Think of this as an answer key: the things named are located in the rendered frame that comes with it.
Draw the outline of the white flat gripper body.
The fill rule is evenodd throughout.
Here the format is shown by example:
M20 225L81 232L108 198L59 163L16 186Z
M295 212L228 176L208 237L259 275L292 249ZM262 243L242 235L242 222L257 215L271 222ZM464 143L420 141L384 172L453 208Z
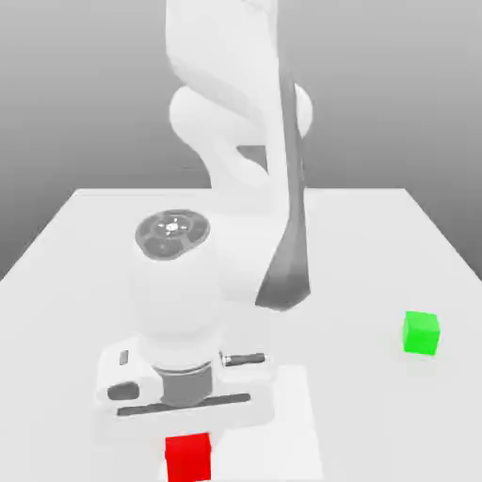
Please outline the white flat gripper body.
M264 425L274 417L272 385L217 382L192 406L168 401L161 378L100 381L93 404L95 440L160 440Z

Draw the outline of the small red cube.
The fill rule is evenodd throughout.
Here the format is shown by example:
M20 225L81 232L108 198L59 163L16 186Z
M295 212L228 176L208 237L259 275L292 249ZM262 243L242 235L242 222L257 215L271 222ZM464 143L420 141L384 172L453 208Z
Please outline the small red cube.
M209 433L166 438L168 482L200 482L211 479Z

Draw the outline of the small green cube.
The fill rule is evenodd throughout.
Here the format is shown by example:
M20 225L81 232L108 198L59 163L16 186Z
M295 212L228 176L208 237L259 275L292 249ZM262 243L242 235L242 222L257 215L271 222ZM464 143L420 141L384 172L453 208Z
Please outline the small green cube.
M435 356L441 336L441 327L437 315L407 311L402 330L403 349L405 352Z

